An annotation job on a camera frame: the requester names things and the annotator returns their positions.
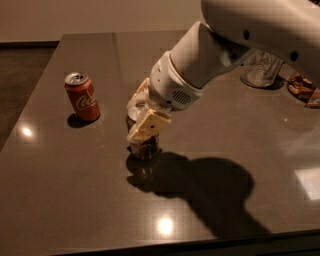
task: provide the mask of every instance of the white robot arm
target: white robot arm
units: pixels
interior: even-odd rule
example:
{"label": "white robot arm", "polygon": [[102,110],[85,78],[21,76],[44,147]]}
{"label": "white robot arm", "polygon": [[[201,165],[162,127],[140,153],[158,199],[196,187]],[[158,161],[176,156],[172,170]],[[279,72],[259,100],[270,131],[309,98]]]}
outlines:
{"label": "white robot arm", "polygon": [[207,22],[196,22],[153,66],[128,103],[136,124],[128,141],[141,143],[170,124],[255,49],[273,53],[320,85],[320,8],[309,0],[202,0]]}

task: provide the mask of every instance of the wall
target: wall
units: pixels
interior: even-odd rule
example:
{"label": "wall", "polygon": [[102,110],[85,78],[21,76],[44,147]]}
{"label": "wall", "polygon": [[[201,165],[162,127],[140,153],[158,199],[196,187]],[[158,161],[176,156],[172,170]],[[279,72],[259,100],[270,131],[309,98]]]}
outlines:
{"label": "wall", "polygon": [[63,34],[187,29],[200,0],[10,0],[0,8],[0,42],[56,41]]}

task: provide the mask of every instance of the glass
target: glass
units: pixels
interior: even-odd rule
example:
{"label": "glass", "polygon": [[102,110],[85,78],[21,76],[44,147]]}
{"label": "glass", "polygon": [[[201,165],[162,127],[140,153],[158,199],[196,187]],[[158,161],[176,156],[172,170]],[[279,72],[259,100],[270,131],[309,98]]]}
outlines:
{"label": "glass", "polygon": [[255,88],[265,88],[273,85],[282,66],[282,60],[277,56],[257,50],[245,63],[245,71],[241,74],[241,81]]}
{"label": "glass", "polygon": [[[126,117],[126,123],[128,131],[135,124],[135,121],[132,120],[129,116]],[[141,160],[150,160],[158,155],[159,151],[159,134],[152,136],[150,139],[138,143],[130,143],[131,153],[138,159]]]}

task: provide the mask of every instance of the can label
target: can label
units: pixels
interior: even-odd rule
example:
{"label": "can label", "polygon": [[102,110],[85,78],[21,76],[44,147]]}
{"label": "can label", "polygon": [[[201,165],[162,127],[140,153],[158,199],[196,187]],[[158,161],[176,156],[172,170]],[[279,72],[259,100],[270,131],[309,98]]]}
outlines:
{"label": "can label", "polygon": [[76,102],[76,107],[79,110],[85,110],[87,108],[92,107],[94,104],[96,104],[96,99],[94,95],[82,95]]}

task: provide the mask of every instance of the red soda can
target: red soda can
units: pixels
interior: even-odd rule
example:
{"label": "red soda can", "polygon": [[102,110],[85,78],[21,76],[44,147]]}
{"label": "red soda can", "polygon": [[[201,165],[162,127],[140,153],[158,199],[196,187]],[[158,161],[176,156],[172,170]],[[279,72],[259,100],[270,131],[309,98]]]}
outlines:
{"label": "red soda can", "polygon": [[88,74],[84,72],[70,73],[65,78],[64,88],[79,119],[86,122],[98,119],[100,109]]}

